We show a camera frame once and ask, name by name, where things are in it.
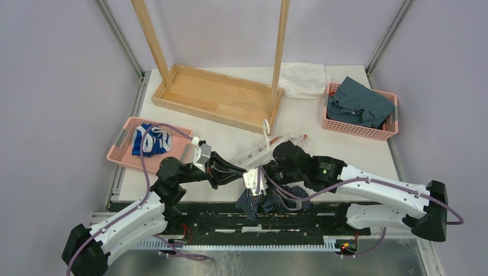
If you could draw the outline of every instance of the pink basket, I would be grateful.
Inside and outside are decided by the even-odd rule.
[[[130,117],[127,120],[127,122],[125,122],[124,129],[120,134],[117,143],[112,145],[112,148],[108,152],[107,154],[108,160],[115,162],[121,165],[122,167],[142,171],[142,165],[140,163],[139,155],[132,155],[132,137],[134,135],[134,130],[136,129],[136,127],[142,125],[143,123],[157,124],[157,122],[154,121],[137,118],[137,117]],[[156,172],[159,170],[159,164],[166,157],[172,156],[183,162],[183,160],[186,157],[186,153],[189,151],[191,146],[190,140],[184,138],[178,132],[170,128],[167,128],[165,126],[162,126],[161,128],[169,132],[173,137],[173,141],[171,143],[171,151],[165,154],[156,154],[151,157],[144,157],[144,162],[146,164],[147,172],[150,174],[156,174]],[[176,128],[186,133],[189,136],[193,136],[193,131],[191,129],[180,128],[178,126],[176,126]]]
[[[340,83],[329,83],[327,85],[326,99],[328,99],[331,95],[336,93],[336,90],[339,88]],[[331,131],[337,131],[342,133],[348,133],[356,136],[361,136],[365,138],[386,141],[391,136],[398,133],[398,100],[397,95],[393,93],[383,92],[379,90],[373,90],[374,92],[385,96],[391,102],[395,104],[395,109],[393,112],[388,116],[386,122],[383,124],[383,129],[374,129],[374,128],[367,128],[365,126],[353,125],[348,124],[345,122],[334,121],[327,118],[327,100],[325,101],[325,107],[323,109],[323,122],[322,128],[329,129]]]

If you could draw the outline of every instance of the white cloth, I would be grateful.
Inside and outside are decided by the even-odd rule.
[[[282,63],[278,86],[285,96],[293,99],[318,99],[325,94],[332,77],[325,73],[323,64],[294,62]]]

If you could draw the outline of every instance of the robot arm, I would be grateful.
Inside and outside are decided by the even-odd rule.
[[[144,200],[141,198],[102,223],[88,229],[80,224],[71,231],[62,255],[66,264],[83,243],[101,231],[73,262],[71,271],[75,276],[103,275],[108,266],[127,250],[171,227],[181,215],[176,204],[186,193],[180,183],[196,181],[208,181],[212,188],[217,189],[243,178],[253,194],[276,189],[266,185],[271,181],[278,186],[304,181],[305,186],[314,191],[346,183],[330,192],[360,196],[383,205],[352,204],[347,211],[341,212],[342,217],[338,220],[345,220],[355,229],[397,227],[411,229],[412,233],[424,239],[445,241],[447,211],[421,197],[422,194],[430,195],[447,204],[445,186],[440,182],[433,181],[425,186],[392,181],[328,156],[311,157],[291,142],[275,148],[274,161],[264,165],[267,176],[264,177],[258,169],[246,172],[225,161],[204,141],[199,145],[191,164],[183,164],[175,158],[161,162],[158,180],[150,187],[150,194],[143,204],[140,204]],[[359,180],[349,183],[350,179]],[[380,182],[383,181],[391,185],[382,185]],[[396,186],[408,187],[415,193],[398,190]]]
[[[396,227],[409,229],[426,240],[446,240],[447,210],[427,199],[432,197],[447,205],[445,184],[441,182],[418,185],[393,181],[335,158],[311,157],[289,142],[276,147],[273,157],[275,162],[264,165],[266,175],[270,176],[268,182],[284,185],[304,181],[305,187],[314,191],[335,185],[338,187],[331,189],[332,193],[350,194],[382,204],[351,205],[345,216],[353,228]]]

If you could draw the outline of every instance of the wooden frame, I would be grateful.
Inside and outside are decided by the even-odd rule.
[[[163,79],[152,96],[155,105],[258,133],[262,133],[263,119],[273,125],[283,96],[278,79],[289,0],[281,0],[271,86],[181,64],[168,70],[144,0],[132,0],[132,4]]]

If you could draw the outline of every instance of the striped cloth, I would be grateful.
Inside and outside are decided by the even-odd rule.
[[[299,186],[282,187],[297,197],[308,197],[308,193]],[[254,196],[249,189],[246,189],[235,203],[235,206],[242,209],[248,219],[255,220],[258,216],[259,206],[262,206],[265,213],[277,212],[282,214],[291,212],[288,208],[296,208],[296,201],[290,200],[288,195],[285,195],[285,197],[279,196],[274,190],[268,192],[267,195],[260,194]],[[303,201],[300,210],[308,209],[310,209],[310,200]]]

